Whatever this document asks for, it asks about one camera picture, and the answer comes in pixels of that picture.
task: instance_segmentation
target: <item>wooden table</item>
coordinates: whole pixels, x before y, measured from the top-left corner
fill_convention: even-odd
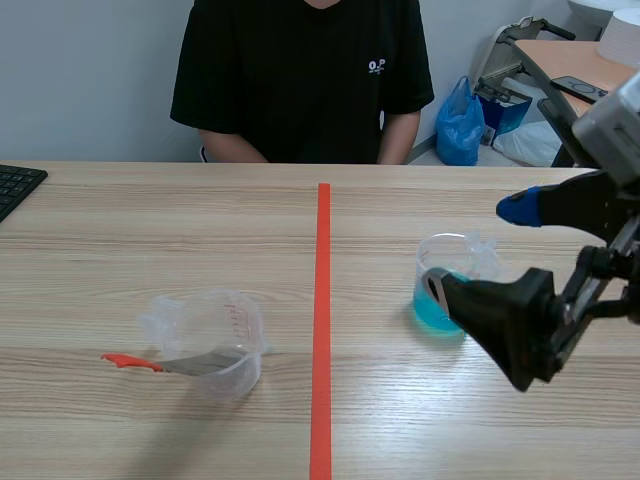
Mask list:
[[[570,76],[613,92],[636,73],[631,67],[601,57],[598,53],[598,42],[518,40],[515,51],[521,58],[526,56],[530,62],[537,65],[537,68],[531,68],[530,64],[525,67],[532,71],[531,74],[534,77],[536,70],[539,70],[538,73],[544,75],[544,81],[539,80],[539,83],[545,93],[549,95],[548,90],[551,90],[553,93],[562,95],[576,118],[587,113],[591,105],[568,93],[556,90],[550,85],[551,80]]]
[[[571,76],[613,92],[631,78],[635,70],[601,57],[598,54],[598,42],[518,40],[513,51],[549,97],[541,101],[537,108],[563,143],[553,166],[571,167],[578,163],[598,167],[572,131],[573,123],[587,113],[591,105],[557,90],[551,85],[551,80]]]
[[[522,395],[472,340],[411,319],[415,250],[439,232],[495,235],[505,279],[536,265],[563,285],[595,240],[494,208],[575,171],[28,166],[51,176],[0,224],[0,478],[308,478],[319,182],[333,189],[335,479],[637,478],[640,331],[625,320],[597,322]],[[260,303],[273,347],[243,402],[100,360],[153,358],[135,323],[150,300],[215,287]]]

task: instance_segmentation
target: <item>floor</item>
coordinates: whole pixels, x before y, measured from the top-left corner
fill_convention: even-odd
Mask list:
[[[485,145],[480,145],[478,157],[479,167],[523,167],[523,165],[509,160],[501,153],[498,153],[493,148]],[[425,165],[432,167],[445,166],[438,158],[435,149],[429,150],[421,157],[418,157],[416,160],[411,162],[411,165]]]

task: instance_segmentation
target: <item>measuring cup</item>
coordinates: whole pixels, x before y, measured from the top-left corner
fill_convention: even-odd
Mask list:
[[[492,280],[499,273],[495,239],[486,243],[480,236],[442,233],[420,243],[416,258],[416,282],[413,291],[413,305],[416,319],[441,334],[462,332],[431,298],[422,285],[422,277],[430,268],[442,267],[462,281]]]
[[[138,323],[168,360],[210,352],[237,359],[224,370],[189,377],[200,393],[216,401],[230,401],[247,394],[258,382],[266,341],[262,315],[249,297],[214,290],[186,302],[157,297],[152,307]]]

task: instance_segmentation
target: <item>red tape line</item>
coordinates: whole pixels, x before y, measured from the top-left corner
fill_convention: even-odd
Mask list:
[[[331,185],[318,186],[309,480],[331,480]]]

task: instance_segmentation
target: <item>robotic arm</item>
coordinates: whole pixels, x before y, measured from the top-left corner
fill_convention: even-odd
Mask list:
[[[562,225],[607,247],[585,247],[560,294],[553,274],[531,268],[511,284],[464,282],[441,268],[422,283],[449,317],[493,358],[513,386],[550,382],[596,318],[640,325],[640,73],[601,100],[573,131],[602,170],[502,200],[497,214],[521,226]],[[613,278],[627,282],[620,300],[600,301]]]

